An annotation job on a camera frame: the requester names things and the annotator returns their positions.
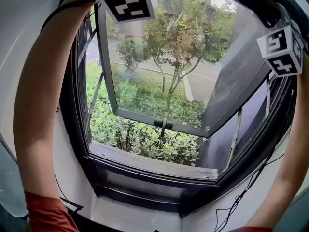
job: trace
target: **fiducial marker cube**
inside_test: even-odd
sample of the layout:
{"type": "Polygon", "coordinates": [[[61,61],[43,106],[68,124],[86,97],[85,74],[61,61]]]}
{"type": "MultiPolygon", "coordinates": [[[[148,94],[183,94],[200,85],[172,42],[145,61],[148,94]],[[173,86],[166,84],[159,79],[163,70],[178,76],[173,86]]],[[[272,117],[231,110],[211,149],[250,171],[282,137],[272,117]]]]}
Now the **fiducial marker cube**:
{"type": "Polygon", "coordinates": [[[257,39],[262,57],[277,77],[302,73],[303,44],[291,26],[257,39]]]}
{"type": "Polygon", "coordinates": [[[155,19],[157,0],[99,0],[115,23],[155,19]]]}

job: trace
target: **wire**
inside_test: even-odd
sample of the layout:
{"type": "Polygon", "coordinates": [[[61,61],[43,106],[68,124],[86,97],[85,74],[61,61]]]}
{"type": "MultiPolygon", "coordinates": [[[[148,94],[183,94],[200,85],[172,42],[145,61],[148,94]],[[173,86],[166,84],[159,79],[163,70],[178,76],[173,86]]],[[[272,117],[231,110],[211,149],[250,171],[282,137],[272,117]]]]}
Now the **wire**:
{"type": "Polygon", "coordinates": [[[81,205],[79,205],[79,204],[76,204],[76,203],[74,203],[74,202],[72,202],[72,201],[70,201],[70,200],[68,200],[67,197],[64,195],[63,191],[61,190],[61,187],[60,187],[60,185],[59,185],[59,182],[58,182],[58,180],[57,180],[56,175],[55,175],[55,178],[56,178],[56,182],[57,182],[57,184],[58,184],[59,190],[60,190],[60,192],[62,193],[62,195],[63,195],[63,197],[64,197],[64,198],[60,197],[60,199],[63,200],[64,202],[66,202],[66,203],[68,203],[68,204],[70,204],[70,205],[76,207],[76,210],[73,211],[73,212],[70,214],[70,216],[72,217],[75,213],[77,213],[78,211],[82,210],[84,207],[81,206],[81,205]]]}
{"type": "Polygon", "coordinates": [[[49,16],[48,18],[45,20],[41,31],[43,30],[43,28],[46,26],[46,24],[50,21],[51,18],[53,18],[56,14],[58,14],[60,11],[63,11],[65,9],[68,8],[72,8],[72,7],[80,7],[83,6],[85,4],[89,4],[89,3],[96,3],[96,0],[78,0],[78,1],[73,1],[73,2],[68,2],[64,5],[61,5],[60,7],[56,8],[49,16]]]}
{"type": "Polygon", "coordinates": [[[58,182],[58,180],[57,180],[56,175],[55,175],[55,178],[56,178],[56,182],[57,182],[57,184],[58,184],[58,187],[59,187],[60,192],[62,193],[63,197],[65,197],[65,199],[67,200],[67,197],[64,195],[64,193],[62,192],[62,190],[61,190],[61,188],[60,188],[60,185],[59,185],[59,182],[58,182]]]}
{"type": "MultiPolygon", "coordinates": [[[[290,112],[290,109],[291,109],[290,106],[291,106],[291,101],[292,101],[293,93],[294,93],[294,92],[291,93],[290,101],[289,101],[289,104],[288,104],[288,110],[287,110],[287,112],[286,112],[284,121],[286,120],[286,118],[287,118],[287,116],[288,116],[288,114],[289,114],[289,112],[290,112]]],[[[242,199],[243,196],[246,194],[246,192],[249,191],[249,189],[250,189],[250,188],[253,186],[253,184],[256,182],[256,180],[257,180],[258,177],[260,176],[260,174],[261,174],[261,172],[263,171],[263,169],[264,169],[267,165],[270,165],[270,164],[274,163],[275,161],[279,160],[279,159],[284,155],[284,154],[282,154],[280,157],[278,157],[278,158],[276,158],[275,160],[273,160],[273,161],[267,163],[267,162],[270,160],[270,158],[271,158],[273,152],[275,151],[276,145],[281,141],[281,135],[283,134],[283,128],[284,128],[284,126],[281,127],[281,129],[280,129],[280,131],[279,131],[279,133],[278,133],[278,139],[277,139],[276,143],[274,144],[272,150],[271,150],[270,153],[268,154],[266,160],[264,161],[264,163],[262,163],[262,165],[261,165],[256,171],[253,172],[253,174],[252,174],[252,176],[251,176],[251,178],[250,178],[250,181],[249,181],[249,183],[248,183],[246,189],[245,189],[239,196],[236,196],[236,197],[235,197],[235,201],[234,201],[233,205],[232,205],[230,208],[227,209],[227,210],[229,210],[229,213],[228,213],[228,215],[227,215],[227,218],[221,223],[221,225],[220,225],[219,227],[217,227],[217,225],[218,225],[218,213],[217,213],[217,212],[218,212],[219,209],[216,210],[217,223],[216,223],[216,227],[215,227],[215,229],[214,229],[213,232],[220,232],[220,231],[222,231],[222,230],[224,229],[224,227],[225,227],[225,226],[227,225],[227,223],[228,223],[228,220],[229,220],[230,216],[231,216],[231,215],[234,213],[234,211],[236,210],[236,208],[237,208],[237,206],[238,206],[238,203],[241,201],[241,199],[242,199]]]]}
{"type": "Polygon", "coordinates": [[[91,15],[87,16],[87,17],[84,19],[84,21],[86,21],[88,18],[90,18],[94,13],[95,13],[95,11],[92,12],[91,15]]]}

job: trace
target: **small tree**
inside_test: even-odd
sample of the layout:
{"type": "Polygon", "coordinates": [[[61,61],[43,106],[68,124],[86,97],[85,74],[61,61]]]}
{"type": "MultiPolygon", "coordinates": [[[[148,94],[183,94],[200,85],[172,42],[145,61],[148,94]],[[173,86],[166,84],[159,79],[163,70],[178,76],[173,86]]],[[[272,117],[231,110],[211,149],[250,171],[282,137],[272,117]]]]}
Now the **small tree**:
{"type": "Polygon", "coordinates": [[[168,24],[168,18],[164,15],[164,8],[161,6],[158,8],[156,19],[154,21],[147,21],[144,35],[149,54],[162,73],[162,93],[164,93],[165,90],[165,75],[162,70],[162,64],[164,63],[164,47],[168,37],[166,32],[168,24]]]}
{"type": "Polygon", "coordinates": [[[206,0],[172,0],[175,15],[167,18],[161,6],[156,20],[149,21],[145,28],[150,55],[163,75],[162,92],[165,90],[165,76],[162,64],[174,67],[174,74],[168,94],[192,72],[203,59],[219,60],[226,52],[228,40],[235,21],[227,0],[221,8],[216,7],[211,22],[206,19],[210,5],[206,0]]]}
{"type": "Polygon", "coordinates": [[[127,71],[134,71],[136,67],[149,59],[147,45],[142,39],[127,38],[117,45],[117,53],[125,63],[127,71]]]}

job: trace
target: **window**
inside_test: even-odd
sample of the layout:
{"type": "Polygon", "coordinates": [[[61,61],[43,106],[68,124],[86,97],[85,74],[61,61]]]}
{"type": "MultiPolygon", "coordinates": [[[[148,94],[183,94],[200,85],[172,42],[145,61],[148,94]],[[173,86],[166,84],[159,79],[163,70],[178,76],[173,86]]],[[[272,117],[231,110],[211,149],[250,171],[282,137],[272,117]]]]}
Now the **window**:
{"type": "Polygon", "coordinates": [[[91,11],[60,104],[97,195],[186,214],[265,158],[291,122],[295,87],[256,43],[277,14],[232,0],[158,2],[152,21],[118,25],[102,6],[91,11]]]}
{"type": "Polygon", "coordinates": [[[99,10],[113,113],[209,138],[269,72],[256,45],[265,27],[232,0],[158,4],[156,20],[119,25],[99,10]]]}

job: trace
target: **pavement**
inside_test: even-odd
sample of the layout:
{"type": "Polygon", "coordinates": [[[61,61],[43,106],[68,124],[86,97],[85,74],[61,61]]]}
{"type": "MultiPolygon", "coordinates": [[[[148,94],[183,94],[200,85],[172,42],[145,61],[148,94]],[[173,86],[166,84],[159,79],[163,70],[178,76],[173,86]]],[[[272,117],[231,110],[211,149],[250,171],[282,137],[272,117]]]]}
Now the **pavement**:
{"type": "MultiPolygon", "coordinates": [[[[123,63],[119,58],[118,53],[116,52],[116,47],[119,41],[108,41],[110,61],[116,63],[123,63]]],[[[86,53],[86,62],[99,59],[99,50],[97,44],[92,41],[89,44],[87,53],[86,53]]],[[[197,62],[197,58],[192,60],[192,65],[197,62]]],[[[154,63],[152,58],[148,61],[145,61],[139,65],[139,67],[147,68],[154,71],[160,71],[157,65],[154,63]]],[[[162,70],[167,74],[174,73],[174,67],[168,64],[162,65],[162,70]]],[[[208,101],[216,80],[218,78],[219,72],[221,70],[221,65],[219,63],[199,63],[197,67],[187,75],[187,80],[184,80],[186,83],[186,95],[187,97],[193,97],[193,99],[198,101],[208,101]]]]}

